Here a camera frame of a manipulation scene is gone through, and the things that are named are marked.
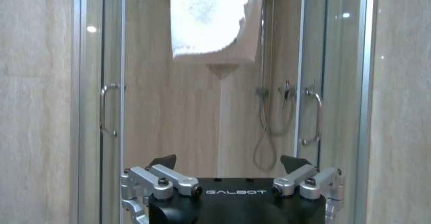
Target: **screw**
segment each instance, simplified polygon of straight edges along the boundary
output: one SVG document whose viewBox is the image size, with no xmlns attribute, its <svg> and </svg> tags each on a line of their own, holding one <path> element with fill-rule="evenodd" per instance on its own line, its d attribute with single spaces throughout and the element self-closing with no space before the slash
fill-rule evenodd
<svg viewBox="0 0 431 224">
<path fill-rule="evenodd" d="M 170 181 L 167 180 L 167 178 L 159 178 L 158 184 L 160 186 L 167 186 L 170 184 Z"/>
<path fill-rule="evenodd" d="M 306 180 L 306 184 L 310 185 L 310 186 L 316 186 L 316 180 L 310 178 Z"/>
<path fill-rule="evenodd" d="M 278 187 L 272 187 L 272 189 L 271 189 L 271 191 L 272 191 L 272 195 L 275 195 L 275 196 L 280 196 L 282 195 L 282 191 L 280 191 L 280 189 L 278 188 Z"/>
<path fill-rule="evenodd" d="M 192 198 L 198 199 L 203 193 L 203 189 L 200 186 L 195 187 L 191 191 Z"/>
</svg>

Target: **beige wall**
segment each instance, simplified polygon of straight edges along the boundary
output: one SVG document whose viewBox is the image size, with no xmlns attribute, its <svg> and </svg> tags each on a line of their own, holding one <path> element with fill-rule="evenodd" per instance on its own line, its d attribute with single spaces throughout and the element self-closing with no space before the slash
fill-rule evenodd
<svg viewBox="0 0 431 224">
<path fill-rule="evenodd" d="M 71 0 L 0 0 L 0 223 L 67 223 Z"/>
<path fill-rule="evenodd" d="M 296 82 L 300 0 L 276 0 L 274 88 Z M 232 68 L 172 63 L 170 0 L 127 0 L 125 25 L 125 135 L 124 166 L 145 165 L 155 156 L 178 154 L 178 170 L 200 177 L 264 176 L 252 165 L 252 150 L 262 129 L 258 118 L 259 62 Z M 279 114 L 276 128 L 295 108 Z M 294 123 L 275 138 L 278 152 L 294 152 Z M 264 139 L 259 159 L 267 164 Z"/>
<path fill-rule="evenodd" d="M 378 0 L 367 223 L 431 223 L 431 0 Z"/>
</svg>

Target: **chrome handle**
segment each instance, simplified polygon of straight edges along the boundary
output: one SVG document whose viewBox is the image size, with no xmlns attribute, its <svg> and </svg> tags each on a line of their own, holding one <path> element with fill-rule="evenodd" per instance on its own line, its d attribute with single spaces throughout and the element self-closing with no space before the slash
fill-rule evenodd
<svg viewBox="0 0 431 224">
<path fill-rule="evenodd" d="M 119 88 L 120 88 L 120 86 L 116 83 L 111 83 L 111 84 L 103 86 L 101 90 L 100 90 L 100 108 L 99 108 L 100 109 L 100 121 L 99 121 L 100 131 L 113 137 L 117 136 L 117 132 L 109 131 L 105 127 L 105 95 L 111 89 L 119 89 Z"/>
<path fill-rule="evenodd" d="M 304 94 L 310 97 L 314 97 L 318 101 L 318 122 L 316 122 L 316 135 L 312 139 L 300 139 L 303 145 L 310 145 L 320 141 L 322 137 L 322 113 L 323 113 L 323 103 L 322 97 L 315 93 L 310 88 L 306 88 Z"/>
</svg>

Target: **galbot logo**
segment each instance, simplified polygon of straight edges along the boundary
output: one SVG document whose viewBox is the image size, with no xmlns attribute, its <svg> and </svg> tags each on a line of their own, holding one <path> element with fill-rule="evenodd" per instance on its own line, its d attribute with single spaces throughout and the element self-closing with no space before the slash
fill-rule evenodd
<svg viewBox="0 0 431 224">
<path fill-rule="evenodd" d="M 207 190 L 207 195 L 258 195 L 264 194 L 266 190 L 236 190 L 236 191 L 228 191 L 228 190 Z"/>
</svg>

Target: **white towel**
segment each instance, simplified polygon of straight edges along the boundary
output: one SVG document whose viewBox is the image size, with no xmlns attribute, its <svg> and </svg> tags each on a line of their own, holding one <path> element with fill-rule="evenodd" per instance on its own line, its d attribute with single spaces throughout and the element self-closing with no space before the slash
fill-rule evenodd
<svg viewBox="0 0 431 224">
<path fill-rule="evenodd" d="M 262 0 L 171 0 L 174 61 L 255 61 Z"/>
</svg>

